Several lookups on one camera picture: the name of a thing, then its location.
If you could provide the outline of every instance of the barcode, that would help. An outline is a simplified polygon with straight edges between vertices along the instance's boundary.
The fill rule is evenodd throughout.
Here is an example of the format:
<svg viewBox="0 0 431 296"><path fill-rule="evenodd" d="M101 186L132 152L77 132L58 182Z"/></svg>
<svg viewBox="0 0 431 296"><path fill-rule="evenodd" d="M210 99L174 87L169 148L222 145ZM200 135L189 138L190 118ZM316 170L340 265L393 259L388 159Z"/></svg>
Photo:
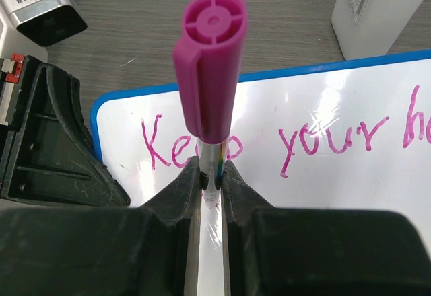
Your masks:
<svg viewBox="0 0 431 296"><path fill-rule="evenodd" d="M365 4L365 0L361 0L361 2L359 2L359 6L358 6L358 10L356 10L356 17L359 17L362 11L362 7Z"/></svg>

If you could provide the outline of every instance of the marker cap clip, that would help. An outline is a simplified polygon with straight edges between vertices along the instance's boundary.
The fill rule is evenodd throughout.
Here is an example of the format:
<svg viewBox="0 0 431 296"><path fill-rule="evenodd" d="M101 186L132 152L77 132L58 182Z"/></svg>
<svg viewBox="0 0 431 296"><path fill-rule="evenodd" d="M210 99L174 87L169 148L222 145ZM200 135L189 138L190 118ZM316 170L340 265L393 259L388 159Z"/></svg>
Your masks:
<svg viewBox="0 0 431 296"><path fill-rule="evenodd" d="M244 0L192 0L173 52L187 129L203 142L230 132L248 27Z"/></svg>

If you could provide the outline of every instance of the pink handwriting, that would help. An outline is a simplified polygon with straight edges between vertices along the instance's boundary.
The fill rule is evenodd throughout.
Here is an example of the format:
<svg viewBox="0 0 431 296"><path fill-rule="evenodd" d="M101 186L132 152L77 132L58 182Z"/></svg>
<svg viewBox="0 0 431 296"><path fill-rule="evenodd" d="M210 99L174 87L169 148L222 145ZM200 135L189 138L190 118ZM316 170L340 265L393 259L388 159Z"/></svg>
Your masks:
<svg viewBox="0 0 431 296"><path fill-rule="evenodd" d="M283 167L281 168L281 173L280 173L281 177L287 178L288 175L286 174L286 172L288 170L288 166L289 166L290 160L291 160L292 156L295 156L295 153L294 153L294 143L295 143L295 138L296 138L296 135L298 134L298 131L294 131L294 134L290 138L290 142L289 143L286 140L286 137L284 136L283 129L278 129L278 133L280 134L280 137L281 137L284 145L288 149L288 155L286 156L286 160L284 161L284 164L283 164Z"/></svg>
<svg viewBox="0 0 431 296"><path fill-rule="evenodd" d="M235 143L238 145L238 151L234 153L233 155L230 154L230 141L235 141ZM244 151L244 146L242 146L241 140L238 139L237 136L230 136L228 141L228 148L227 148L227 160L232 160L234 158L237 158L242 152Z"/></svg>
<svg viewBox="0 0 431 296"><path fill-rule="evenodd" d="M153 128L153 135L151 136L151 140L148 143L148 138L147 138L147 133L145 130L145 123L142 120L142 133L143 133L143 140L145 140L145 145L147 146L147 149L151 155L151 169L155 170L156 168L156 157L165 165L165 166L170 166L170 163L168 163L165 159L163 159L158 153L156 153L156 151L153 148L153 144L154 144L154 139L156 138L156 134L157 134L157 122L159 121L159 119L162 117L161 114L158 114L156 116L156 119L154 120L154 128Z"/></svg>
<svg viewBox="0 0 431 296"><path fill-rule="evenodd" d="M305 141L305 134L315 135L316 133L308 130L308 123L304 124L304 126L299 131L299 139L301 140L302 147L307 155L314 155L319 149L319 136L314 136L314 147L312 150L308 148L307 142Z"/></svg>
<svg viewBox="0 0 431 296"><path fill-rule="evenodd" d="M180 146L178 151L176 151L176 146L182 141L185 140L185 142ZM181 136L177 140L175 140L174 146L172 147L172 162L176 167L183 168L187 165L190 158L187 158L184 163L177 162L176 158L180 155L180 153L183 151L183 149L190 143L191 137L190 136Z"/></svg>
<svg viewBox="0 0 431 296"><path fill-rule="evenodd" d="M329 145L329 148L331 148L331 150L334 152L334 153L336 153L336 154L338 154L338 155L340 155L340 154L342 154L342 153L344 153L346 150L347 150L347 148L349 148L349 147L351 147L352 146L352 131L353 131L353 128L352 127L350 127L350 128L348 128L348 130L345 132L345 141L344 141L344 146L343 146L343 148L341 148L341 150L338 150L337 148L335 148L335 146L334 146L334 143L333 143L333 141L332 141L332 134L331 134L331 130L329 130L329 128L328 129L326 129L326 135L327 135L327 137L328 137L328 145Z"/></svg>
<svg viewBox="0 0 431 296"><path fill-rule="evenodd" d="M409 110L407 112L407 120L405 122L405 131L404 131L404 142L403 142L403 148L409 147L410 143L415 139L415 121L416 118L419 118L419 136L418 139L422 140L424 138L424 113L423 112L416 112L413 114L413 110L415 108L416 104L416 96L419 91L419 86L415 86L413 89L413 93L411 94L410 98L410 106Z"/></svg>
<svg viewBox="0 0 431 296"><path fill-rule="evenodd" d="M362 132L364 133L364 137L365 137L365 148L367 151L371 151L371 139L373 138L373 136L376 134L377 130L385 124L386 121L389 120L389 117L386 116L384 117L378 124L376 124L376 126L371 130L370 133L368 133L368 129L366 128L366 124L365 122L361 122L360 123L360 128L358 127L358 129L362 129Z"/></svg>

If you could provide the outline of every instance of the blue whiteboard border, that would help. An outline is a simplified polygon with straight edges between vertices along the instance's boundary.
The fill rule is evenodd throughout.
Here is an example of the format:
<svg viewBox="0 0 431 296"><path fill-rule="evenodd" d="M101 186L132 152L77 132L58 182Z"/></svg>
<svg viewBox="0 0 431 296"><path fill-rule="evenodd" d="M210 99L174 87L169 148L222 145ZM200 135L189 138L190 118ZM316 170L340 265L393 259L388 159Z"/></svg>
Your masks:
<svg viewBox="0 0 431 296"><path fill-rule="evenodd" d="M343 69L357 69L360 67L369 67L377 65L395 64L409 61L419 61L422 59L431 59L431 49L419 50L416 52L404 52L401 54L390 54L385 56L369 57L366 59L355 59L351 61L340 61L334 63L324 63L318 65L307 65L300 67L290 67L287 69L275 69L272 71L263 71L255 73L247 73L240 75L239 82L260 81L264 79L276 79L278 77L306 75L313 73L322 73L330 71L339 71ZM160 94L166 92L177 91L176 83L157 85L151 87L143 87L139 89L126 89L124 91L116 91L103 94L93 104L90 112L90 127L92 130L94 152L96 157L102 160L102 148L100 146L100 138L97 125L97 113L100 107L107 101L131 98L134 96L148 96L151 94Z"/></svg>

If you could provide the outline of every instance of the handwritten word keep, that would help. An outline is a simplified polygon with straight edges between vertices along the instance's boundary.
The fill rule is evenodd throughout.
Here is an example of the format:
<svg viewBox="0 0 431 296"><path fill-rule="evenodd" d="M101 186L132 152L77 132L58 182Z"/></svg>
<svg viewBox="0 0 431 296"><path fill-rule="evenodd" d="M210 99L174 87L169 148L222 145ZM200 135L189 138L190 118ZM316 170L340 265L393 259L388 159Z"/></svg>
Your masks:
<svg viewBox="0 0 431 296"><path fill-rule="evenodd" d="M156 169L156 158L162 163L164 164L166 167L170 167L172 164L168 161L166 161L166 159L164 159L153 147L154 141L156 140L156 135L157 135L157 125L158 125L158 121L159 119L162 117L161 114L157 114L156 115L156 119L154 120L154 126L153 126L153 134L151 135L151 139L148 141L148 136L147 136L147 129L145 127L145 121L142 120L142 134L143 134L143 140L145 141L145 146L148 149L148 152L150 153L151 156L151 167L153 170ZM172 159L172 163L178 167L178 168L183 168L187 165L187 163L189 162L190 157L181 157L181 153L183 152L183 150L190 144L191 142L191 136L180 136L177 140L175 140L174 145L172 146L172 151L171 151L171 159ZM234 142L237 146L236 152L235 153L231 153L230 150L230 144L231 142ZM226 159L227 160L232 160L237 158L242 152L244 151L244 147L241 143L241 140L236 137L236 136L231 136L229 138L229 142L228 142L228 148L227 148L227 152L226 152ZM197 147L197 144L195 145L195 154L198 155L199 154L199 150Z"/></svg>

